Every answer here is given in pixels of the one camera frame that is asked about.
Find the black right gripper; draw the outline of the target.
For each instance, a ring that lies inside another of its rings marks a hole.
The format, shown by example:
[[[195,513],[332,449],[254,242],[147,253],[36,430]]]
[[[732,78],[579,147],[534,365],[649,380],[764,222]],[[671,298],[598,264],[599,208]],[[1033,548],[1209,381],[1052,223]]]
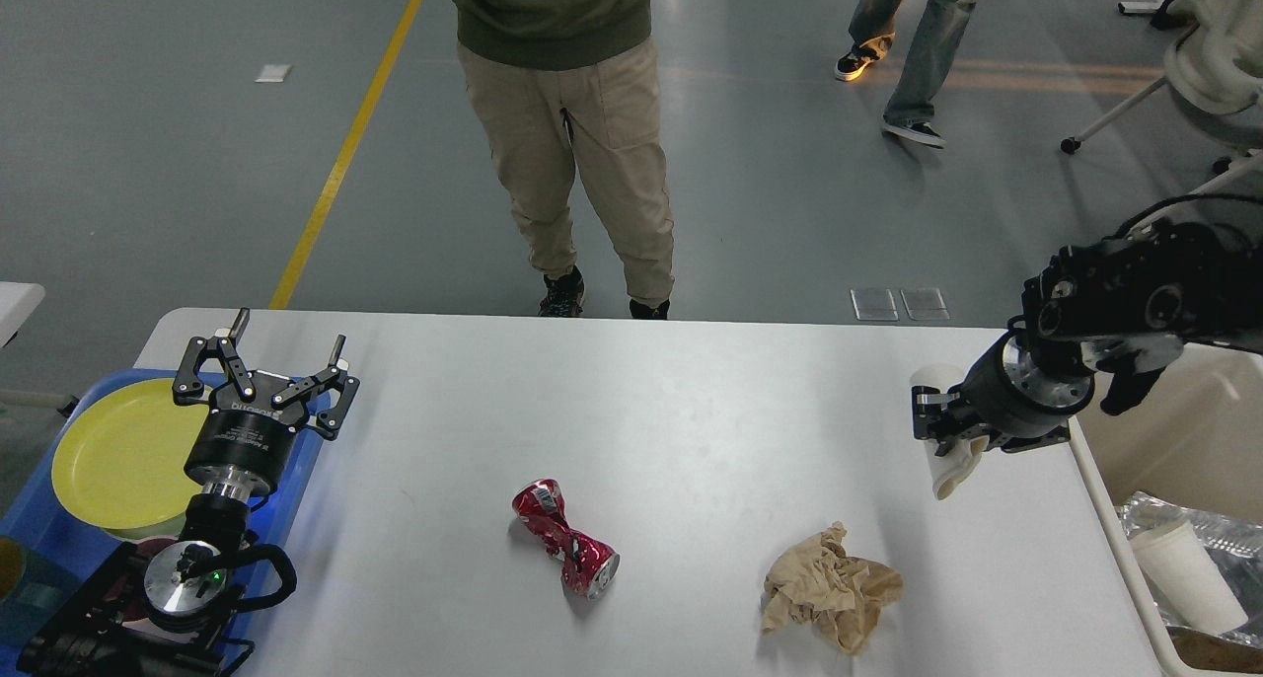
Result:
[[[1019,335],[1005,333],[957,386],[911,388],[913,434],[927,440],[937,458],[984,453],[988,434],[1007,455],[1068,443],[1068,419],[1090,404],[1092,392],[1091,375],[1046,373]]]

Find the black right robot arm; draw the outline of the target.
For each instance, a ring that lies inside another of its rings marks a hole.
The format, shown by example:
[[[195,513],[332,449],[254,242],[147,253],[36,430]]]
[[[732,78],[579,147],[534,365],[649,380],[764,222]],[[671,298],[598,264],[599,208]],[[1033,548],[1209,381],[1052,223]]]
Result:
[[[1260,236],[1258,196],[1180,195],[1096,244],[1061,248],[962,381],[913,386],[913,434],[935,457],[1056,446],[1098,374],[1111,376],[1099,405],[1118,416],[1187,344],[1260,352]]]

